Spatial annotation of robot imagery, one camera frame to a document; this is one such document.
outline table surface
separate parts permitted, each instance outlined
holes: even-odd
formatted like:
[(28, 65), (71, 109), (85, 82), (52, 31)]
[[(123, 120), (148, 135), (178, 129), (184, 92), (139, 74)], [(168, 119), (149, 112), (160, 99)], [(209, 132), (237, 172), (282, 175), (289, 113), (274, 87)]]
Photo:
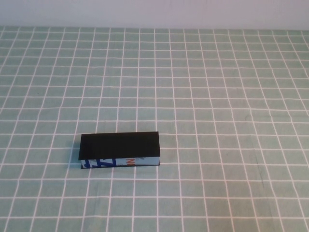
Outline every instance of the table surface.
[[(309, 31), (0, 27), (0, 107), (0, 231), (309, 230)], [(159, 167), (80, 169), (126, 131)]]

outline block top face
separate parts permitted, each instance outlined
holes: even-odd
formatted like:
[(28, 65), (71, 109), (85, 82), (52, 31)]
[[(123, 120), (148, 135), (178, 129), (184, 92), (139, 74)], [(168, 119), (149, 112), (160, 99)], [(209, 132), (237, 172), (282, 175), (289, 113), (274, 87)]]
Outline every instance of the block top face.
[(159, 157), (159, 132), (82, 134), (79, 160)]

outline black rectangular box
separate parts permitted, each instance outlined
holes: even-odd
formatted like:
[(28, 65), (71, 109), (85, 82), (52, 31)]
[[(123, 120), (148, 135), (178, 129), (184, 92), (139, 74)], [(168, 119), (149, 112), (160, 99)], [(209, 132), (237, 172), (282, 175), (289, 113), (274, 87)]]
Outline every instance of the black rectangular box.
[(82, 168), (160, 165), (158, 132), (82, 134)]

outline printed label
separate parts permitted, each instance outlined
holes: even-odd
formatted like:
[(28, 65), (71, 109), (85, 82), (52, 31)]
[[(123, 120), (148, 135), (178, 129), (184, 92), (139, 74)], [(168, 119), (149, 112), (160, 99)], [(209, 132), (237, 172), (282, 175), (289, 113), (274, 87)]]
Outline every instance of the printed label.
[(81, 160), (83, 168), (102, 168), (102, 167), (116, 167), (116, 166), (135, 166), (135, 165), (158, 165), (159, 162), (160, 162), (160, 157)]

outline wall background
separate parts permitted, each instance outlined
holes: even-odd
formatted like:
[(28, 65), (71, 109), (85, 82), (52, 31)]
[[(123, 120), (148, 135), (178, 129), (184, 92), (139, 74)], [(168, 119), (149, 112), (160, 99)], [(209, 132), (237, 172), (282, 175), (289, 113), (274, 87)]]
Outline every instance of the wall background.
[(309, 29), (309, 0), (2, 0), (0, 25)]

